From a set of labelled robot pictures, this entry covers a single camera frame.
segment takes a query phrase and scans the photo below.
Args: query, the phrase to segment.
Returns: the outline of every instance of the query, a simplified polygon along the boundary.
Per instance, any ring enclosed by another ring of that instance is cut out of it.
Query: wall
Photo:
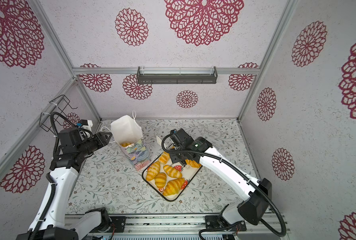
[[[72,122],[94,119],[75,85],[65,95],[70,99],[70,106],[76,108],[67,106],[64,110]],[[56,123],[58,131],[68,127],[64,121],[59,122]],[[45,125],[51,126],[49,119]],[[47,188],[46,174],[50,171],[54,140],[53,133],[41,129],[0,181],[0,236],[3,233],[9,239],[15,239],[18,234],[27,232],[34,220]]]
[[[356,239],[356,1],[299,2],[242,127],[295,239]]]
[[[0,159],[70,79],[32,14],[0,3]]]
[[[76,67],[258,67],[286,0],[42,4]],[[221,75],[215,85],[142,86],[134,75],[81,78],[103,118],[133,109],[143,118],[234,118],[253,80]]]

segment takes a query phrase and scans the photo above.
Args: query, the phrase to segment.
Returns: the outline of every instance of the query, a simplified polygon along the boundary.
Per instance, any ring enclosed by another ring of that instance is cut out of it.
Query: floral tablecloth
[[[111,120],[102,122],[110,128]],[[205,137],[231,162],[255,176],[235,119],[137,120],[154,160],[163,151],[156,136],[183,128],[194,139]],[[110,214],[123,213],[214,213],[239,196],[220,177],[203,167],[174,202],[159,196],[141,177],[116,143],[88,158],[69,199],[67,214],[84,214],[106,207]]]

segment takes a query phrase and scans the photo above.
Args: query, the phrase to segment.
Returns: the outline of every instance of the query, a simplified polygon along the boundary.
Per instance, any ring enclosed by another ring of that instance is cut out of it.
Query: white paper bag
[[[145,139],[143,138],[142,128],[133,118],[125,115],[111,123],[111,132],[114,141],[117,142],[123,153],[129,158],[132,165],[137,171],[150,164],[149,151],[146,148]]]
[[[125,115],[111,123],[114,140],[119,144],[134,143],[143,137],[142,128],[129,115]]]

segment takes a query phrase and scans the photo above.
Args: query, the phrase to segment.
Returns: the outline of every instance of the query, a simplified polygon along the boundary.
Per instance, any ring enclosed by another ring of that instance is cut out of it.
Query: tray
[[[162,195],[162,192],[164,190],[161,189],[162,191],[160,191],[157,186],[155,185],[155,180],[151,180],[151,181],[147,181],[146,180],[146,175],[147,175],[147,169],[156,161],[158,161],[159,157],[161,156],[162,154],[160,154],[149,166],[147,166],[147,168],[145,170],[143,170],[142,172],[142,178],[145,182],[147,182],[148,185],[150,185],[159,195],[161,195],[161,197],[163,197],[166,201],[169,201],[169,202],[173,202],[175,201],[179,195],[183,192],[183,190],[186,189],[186,187],[190,184],[191,180],[195,177],[195,175],[197,175],[197,173],[199,172],[199,170],[202,168],[202,166],[200,166],[199,168],[196,168],[196,167],[192,167],[190,165],[186,165],[186,166],[182,166],[182,164],[180,162],[177,162],[175,164],[173,164],[173,162],[171,161],[171,159],[169,159],[167,161],[166,164],[161,164],[161,170],[159,172],[164,172],[166,173],[164,170],[163,170],[163,166],[164,165],[170,165],[172,167],[175,167],[175,166],[181,166],[182,167],[182,170],[181,170],[181,173],[182,173],[182,177],[185,179],[185,183],[183,185],[185,185],[186,183],[186,186],[183,188],[183,189],[180,189],[179,192],[177,194],[174,194],[174,195],[170,195],[170,196],[163,196]],[[167,176],[167,179],[166,179],[166,184],[170,181],[170,180],[173,180],[175,178],[173,177],[169,177]]]

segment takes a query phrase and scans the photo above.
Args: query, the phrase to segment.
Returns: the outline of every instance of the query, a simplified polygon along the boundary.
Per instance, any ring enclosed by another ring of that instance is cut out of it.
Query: aluminum frame
[[[288,24],[295,12],[296,5],[299,2],[299,0],[288,0],[285,6],[285,9],[283,10],[282,16],[276,26],[276,29],[274,31],[274,35],[271,38],[270,44],[268,45],[267,51],[265,53],[265,56],[263,57],[263,61],[260,65],[260,72],[259,74],[255,77],[254,81],[251,84],[251,87],[248,91],[246,100],[243,103],[242,109],[240,110],[240,113],[238,115],[238,121],[242,121],[242,118],[246,114],[246,111],[251,104],[252,99],[255,97],[257,94],[257,89],[259,87],[259,84],[261,82],[261,79],[263,76],[266,74],[268,66],[270,65],[272,59],[274,58],[274,54],[279,46],[280,41],[282,40],[286,29],[288,27]]]
[[[75,80],[73,78],[69,79],[69,81],[63,86],[63,88],[56,94],[56,96],[60,96],[66,94],[69,89],[74,86]],[[57,98],[54,103],[60,103],[62,98]],[[41,117],[41,113],[51,113],[55,110],[57,106],[53,103],[48,103],[48,105],[37,115],[31,125],[26,129],[26,131],[17,139],[17,141],[12,145],[12,147],[6,152],[6,154],[0,160],[0,181],[6,174],[6,172],[12,168],[17,159],[22,155],[27,146],[35,139],[38,132],[41,130],[40,125],[43,124],[47,118],[41,118],[41,122],[38,124],[39,119]]]
[[[198,235],[199,230],[206,228],[205,216],[218,215],[212,214],[109,214],[111,217],[125,216],[126,224],[123,233],[114,235],[170,235],[170,234],[193,234]],[[282,214],[284,221],[287,223],[285,216]],[[66,215],[65,226],[71,226],[83,215]],[[266,213],[263,219],[273,228],[280,231],[280,224],[276,214]],[[257,226],[246,222],[247,230],[239,232],[240,234],[251,233],[271,233],[271,231],[262,223]],[[232,231],[205,232],[206,234],[232,234]],[[102,233],[89,233],[88,235],[102,235]]]
[[[138,67],[130,68],[78,68],[74,67],[74,74],[137,74]],[[141,74],[214,74],[211,68],[149,68],[141,67]],[[218,74],[253,74],[260,73],[260,68],[219,68]]]
[[[39,0],[27,0],[27,3],[29,4],[29,6],[31,7],[32,11],[34,12],[34,14],[36,15],[39,23],[41,24],[41,27],[43,29],[43,31],[45,32],[45,34],[48,36],[51,44],[54,46],[54,49],[56,51],[56,53],[58,54],[58,56],[60,57],[63,65],[65,66],[68,74],[76,79],[77,76],[74,74],[73,72],[73,64],[69,58],[69,56],[67,55],[67,52],[65,50],[65,48],[63,47],[60,39],[58,38],[49,18],[46,15],[45,10],[43,9],[41,3],[39,2]],[[95,107],[93,101],[91,100],[91,98],[89,97],[84,85],[82,84],[80,79],[77,79],[77,81],[80,83],[78,84],[78,90],[80,92],[80,94],[82,95],[83,99],[85,100],[85,103],[88,105],[88,107],[90,108],[91,112],[93,113],[94,117],[96,118],[96,120],[98,122],[101,121],[101,117],[98,113],[97,108]]]

